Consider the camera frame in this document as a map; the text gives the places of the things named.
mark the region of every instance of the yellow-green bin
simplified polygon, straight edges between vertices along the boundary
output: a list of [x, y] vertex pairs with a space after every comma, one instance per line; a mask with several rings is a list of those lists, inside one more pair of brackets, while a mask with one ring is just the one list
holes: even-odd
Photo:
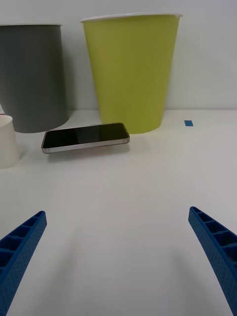
[[180, 16], [81, 20], [103, 123], [122, 122], [131, 134], [160, 126]]

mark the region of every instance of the gray container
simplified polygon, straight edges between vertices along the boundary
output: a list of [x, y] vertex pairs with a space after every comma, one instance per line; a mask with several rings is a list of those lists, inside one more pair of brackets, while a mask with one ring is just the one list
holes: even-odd
[[60, 27], [0, 26], [0, 104], [17, 132], [42, 132], [68, 120]]

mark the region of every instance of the white cup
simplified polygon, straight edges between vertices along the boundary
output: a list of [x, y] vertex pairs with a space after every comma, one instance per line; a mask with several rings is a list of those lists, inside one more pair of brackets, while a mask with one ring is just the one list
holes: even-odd
[[9, 167], [19, 160], [12, 117], [0, 115], [0, 168]]

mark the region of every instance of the bin rim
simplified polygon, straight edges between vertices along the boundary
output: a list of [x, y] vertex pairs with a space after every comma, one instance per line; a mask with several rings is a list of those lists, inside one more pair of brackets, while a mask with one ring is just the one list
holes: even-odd
[[180, 13], [170, 13], [170, 12], [124, 13], [124, 14], [110, 14], [110, 15], [93, 16], [93, 17], [89, 17], [89, 18], [84, 18], [84, 19], [80, 20], [80, 22], [83, 23], [83, 22], [90, 22], [90, 21], [119, 19], [119, 18], [125, 18], [125, 17], [130, 17], [130, 16], [143, 16], [143, 15], [174, 15], [174, 16], [176, 16], [176, 18], [180, 18], [181, 16], [183, 16]]

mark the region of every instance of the white wall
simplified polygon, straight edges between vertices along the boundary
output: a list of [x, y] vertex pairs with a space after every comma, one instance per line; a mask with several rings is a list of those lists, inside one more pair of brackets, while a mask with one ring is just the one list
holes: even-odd
[[236, 0], [1, 0], [1, 23], [62, 23], [71, 108], [97, 102], [82, 24], [113, 13], [183, 13], [166, 106], [237, 109]]

